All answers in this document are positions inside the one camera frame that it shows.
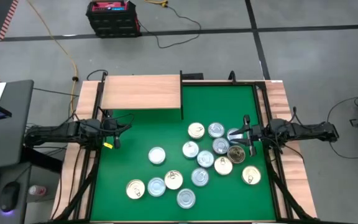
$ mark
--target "yellow cable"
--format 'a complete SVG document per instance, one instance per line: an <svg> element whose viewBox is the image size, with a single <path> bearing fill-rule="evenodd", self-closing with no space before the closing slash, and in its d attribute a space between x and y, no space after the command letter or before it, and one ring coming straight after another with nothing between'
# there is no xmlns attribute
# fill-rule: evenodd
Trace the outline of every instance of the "yellow cable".
<svg viewBox="0 0 358 224"><path fill-rule="evenodd" d="M145 2L147 3L152 3L152 4L159 4L161 5L162 7L166 7L167 4L168 4L168 1L167 0L164 0L164 1L151 1L151 0L144 0Z"/></svg>
<svg viewBox="0 0 358 224"><path fill-rule="evenodd" d="M68 58L71 61L71 64L73 65L74 68L74 77L78 78L78 70L77 70L77 65L75 64L73 58L71 57L71 55L63 48L62 45L60 45L60 43L53 37L48 25L46 24L46 22L44 21L44 19L42 18L42 16L39 14L39 12L36 10L36 8L32 5L32 3L30 2L30 0L27 0L27 2L30 4L31 8L34 10L34 12L37 14L37 16L40 18L40 20L42 21L42 23L44 24L45 28L48 31L48 34L50 36L50 38L52 40L54 40L56 42L56 44L61 48L61 50L68 56ZM73 113L74 108L73 108L73 94L74 94L74 89L75 89L75 85L76 85L77 81L73 80L73 87L71 88L71 98L70 98L70 109L71 109L71 113Z"/></svg>

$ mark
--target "computer mouse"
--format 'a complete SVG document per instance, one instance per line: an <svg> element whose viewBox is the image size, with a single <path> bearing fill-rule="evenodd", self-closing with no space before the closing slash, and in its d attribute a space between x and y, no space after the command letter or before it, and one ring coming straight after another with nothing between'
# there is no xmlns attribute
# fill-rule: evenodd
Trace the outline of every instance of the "computer mouse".
<svg viewBox="0 0 358 224"><path fill-rule="evenodd" d="M7 183L0 196L0 208L3 212L15 209L19 197L20 184L16 181Z"/></svg>

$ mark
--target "green mat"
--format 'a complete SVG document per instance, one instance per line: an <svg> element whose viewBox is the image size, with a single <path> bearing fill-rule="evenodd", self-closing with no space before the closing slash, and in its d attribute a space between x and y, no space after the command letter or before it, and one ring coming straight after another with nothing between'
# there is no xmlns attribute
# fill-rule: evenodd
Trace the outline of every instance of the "green mat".
<svg viewBox="0 0 358 224"><path fill-rule="evenodd" d="M214 167L208 169L209 183L196 187L191 172L199 167L197 161L185 159L182 146L190 140L187 128L200 122L208 128L220 122L225 129L242 126L242 117L249 114L257 124L257 110L251 86L184 86L184 120L180 110L115 110L114 116L134 113L133 127L122 134L121 148L103 148L91 213L92 221L217 221L274 220L273 201L264 161L262 145L256 142L257 156L247 156L242 164L234 164L227 176L219 175ZM204 135L197 141L201 150L212 150L213 139ZM155 146L165 149L166 160L154 166L148 159ZM245 166L256 166L262 179L257 185L247 185L241 179ZM166 189L161 197L147 191L153 177L164 178L169 170L179 170L184 178L183 188L196 195L195 205L188 210L177 204L179 190ZM146 186L142 198L133 200L126 195L126 185L140 179Z"/></svg>

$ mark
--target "concrete floor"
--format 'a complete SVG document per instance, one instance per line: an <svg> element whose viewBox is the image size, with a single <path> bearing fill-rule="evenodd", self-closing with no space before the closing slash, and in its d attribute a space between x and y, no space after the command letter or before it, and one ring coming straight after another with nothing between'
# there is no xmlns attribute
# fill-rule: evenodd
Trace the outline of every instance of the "concrete floor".
<svg viewBox="0 0 358 224"><path fill-rule="evenodd" d="M33 0L55 35L92 34L85 17L88 0ZM149 30L197 29L172 11L134 1L140 21ZM251 0L258 27L335 26L358 24L358 1ZM179 14L203 28L249 28L244 1L170 1ZM21 0L6 37L47 35L34 11ZM190 36L163 36L161 44ZM274 80L283 80L291 106L304 123L319 123L336 102L358 95L358 30L261 33ZM252 34L205 34L187 44L159 49L154 37L136 39L64 40L61 44L78 65L80 80L96 69L110 75L203 72L205 79L225 79L234 70L239 79L261 80ZM0 42L3 82L33 79L35 86L69 92L73 70L54 42ZM67 117L68 96L34 92L29 122L58 124ZM339 153L358 156L358 129L348 122L358 116L352 102L331 118L340 140ZM358 159L343 159L319 141L303 141L302 153L318 216L322 220L358 223ZM53 201L29 203L26 223L47 220Z"/></svg>

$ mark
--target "black desk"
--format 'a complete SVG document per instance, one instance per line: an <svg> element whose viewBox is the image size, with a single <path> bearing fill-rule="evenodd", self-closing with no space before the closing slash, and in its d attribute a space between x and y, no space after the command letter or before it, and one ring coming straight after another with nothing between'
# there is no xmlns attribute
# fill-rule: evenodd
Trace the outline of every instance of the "black desk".
<svg viewBox="0 0 358 224"><path fill-rule="evenodd" d="M33 85L32 80L6 83L0 106L10 111L12 117L0 120L0 167L21 160Z"/></svg>
<svg viewBox="0 0 358 224"><path fill-rule="evenodd" d="M0 209L0 224L24 223L31 167L30 163L26 162L0 169L0 198L2 188L15 180L25 169L27 170L17 180L20 183L20 192L16 208L9 213L4 213Z"/></svg>

